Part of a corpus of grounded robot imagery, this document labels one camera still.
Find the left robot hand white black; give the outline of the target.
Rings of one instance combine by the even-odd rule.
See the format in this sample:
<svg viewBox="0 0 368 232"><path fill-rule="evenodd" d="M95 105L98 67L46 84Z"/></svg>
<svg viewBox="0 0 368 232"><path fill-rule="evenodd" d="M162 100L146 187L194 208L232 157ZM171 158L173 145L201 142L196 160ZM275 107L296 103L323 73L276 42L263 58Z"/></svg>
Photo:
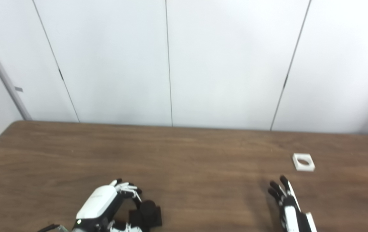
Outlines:
<svg viewBox="0 0 368 232"><path fill-rule="evenodd" d="M141 226L133 226L114 219L125 199L132 199L137 208L142 200L141 189L133 183L115 179L108 185L94 190L76 215L73 232L144 232Z"/></svg>

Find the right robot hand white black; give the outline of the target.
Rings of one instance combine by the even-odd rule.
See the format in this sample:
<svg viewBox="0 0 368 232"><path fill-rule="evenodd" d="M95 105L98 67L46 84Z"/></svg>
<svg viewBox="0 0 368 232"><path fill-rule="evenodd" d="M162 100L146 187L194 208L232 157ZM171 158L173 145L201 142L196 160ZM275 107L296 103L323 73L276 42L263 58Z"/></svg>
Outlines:
<svg viewBox="0 0 368 232"><path fill-rule="evenodd" d="M270 182L268 193L275 199L279 208L280 222L284 232L316 232L314 219L310 212L304 213L299 207L296 194L290 181L280 176L283 185Z"/></svg>

